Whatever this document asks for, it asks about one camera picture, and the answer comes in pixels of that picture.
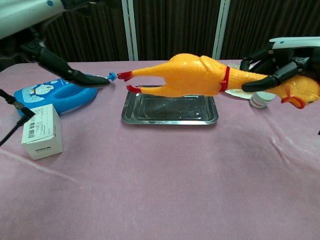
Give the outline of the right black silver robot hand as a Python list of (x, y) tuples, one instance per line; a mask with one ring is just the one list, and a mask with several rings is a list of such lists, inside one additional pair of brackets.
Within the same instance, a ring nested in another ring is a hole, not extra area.
[(320, 81), (320, 38), (318, 36), (276, 37), (240, 63), (242, 71), (266, 75), (244, 83), (245, 92), (278, 87), (291, 77), (306, 76)]

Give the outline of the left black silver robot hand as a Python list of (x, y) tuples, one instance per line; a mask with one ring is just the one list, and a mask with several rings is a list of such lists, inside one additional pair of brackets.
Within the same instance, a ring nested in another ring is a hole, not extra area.
[(0, 57), (21, 56), (48, 72), (81, 87), (107, 86), (106, 77), (87, 75), (44, 45), (46, 27), (64, 12), (90, 15), (91, 4), (99, 0), (2, 0), (0, 2)]

